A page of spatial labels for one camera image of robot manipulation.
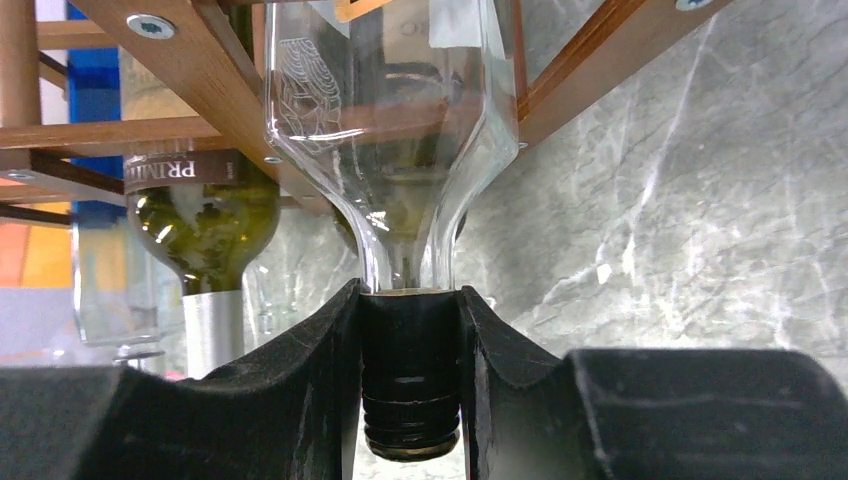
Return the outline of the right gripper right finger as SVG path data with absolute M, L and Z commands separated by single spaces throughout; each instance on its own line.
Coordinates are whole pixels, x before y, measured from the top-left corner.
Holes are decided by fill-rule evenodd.
M 579 348 L 557 357 L 462 289 L 470 479 L 843 479 L 847 399 L 795 351 Z

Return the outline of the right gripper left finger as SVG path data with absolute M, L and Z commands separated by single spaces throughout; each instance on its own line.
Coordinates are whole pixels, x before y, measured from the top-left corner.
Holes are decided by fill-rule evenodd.
M 131 367 L 5 368 L 5 479 L 348 479 L 360 408 L 350 281 L 200 380 Z

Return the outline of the clear glass bottle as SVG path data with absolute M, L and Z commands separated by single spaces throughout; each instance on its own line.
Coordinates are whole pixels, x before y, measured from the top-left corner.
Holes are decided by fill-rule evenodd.
M 299 320 L 290 296 L 284 290 L 277 291 L 277 287 L 282 285 L 273 278 L 269 267 L 259 261 L 248 266 L 243 276 L 243 288 L 248 324 L 257 340 L 272 338 Z

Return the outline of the blue square bottle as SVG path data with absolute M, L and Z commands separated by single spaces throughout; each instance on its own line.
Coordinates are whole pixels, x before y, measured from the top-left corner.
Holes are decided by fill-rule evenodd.
M 72 123 L 121 117 L 119 55 L 114 46 L 68 51 Z M 173 275 L 135 237 L 123 191 L 71 204 L 74 319 L 81 342 L 117 365 L 163 370 L 178 332 Z

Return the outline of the dark wine bottle red label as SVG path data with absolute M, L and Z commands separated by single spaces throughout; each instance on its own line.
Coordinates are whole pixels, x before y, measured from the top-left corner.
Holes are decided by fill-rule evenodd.
M 187 375 L 201 379 L 245 353 L 243 273 L 276 232 L 279 187 L 237 149 L 128 155 L 123 179 L 135 234 L 181 282 Z

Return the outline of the small black gold-capped bottle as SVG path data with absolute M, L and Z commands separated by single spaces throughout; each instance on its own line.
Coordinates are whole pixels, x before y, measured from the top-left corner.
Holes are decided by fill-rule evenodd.
M 369 449 L 457 444 L 454 247 L 517 156 L 513 1 L 281 1 L 266 9 L 266 138 L 347 221 Z

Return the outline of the brown wooden wine rack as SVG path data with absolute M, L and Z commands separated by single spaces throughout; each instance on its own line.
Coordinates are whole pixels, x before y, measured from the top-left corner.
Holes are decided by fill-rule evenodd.
M 81 21 L 39 22 L 31 1 L 1 5 L 1 217 L 65 227 L 47 203 L 88 200 L 116 178 L 82 158 L 237 148 L 313 212 L 328 203 L 294 167 L 269 163 L 262 83 L 221 1 L 82 1 Z M 623 83 L 722 8 L 677 1 L 605 1 L 533 81 L 523 35 L 513 35 L 518 137 L 537 144 Z M 47 52 L 120 46 L 184 100 L 189 117 L 45 125 L 39 78 L 63 69 Z

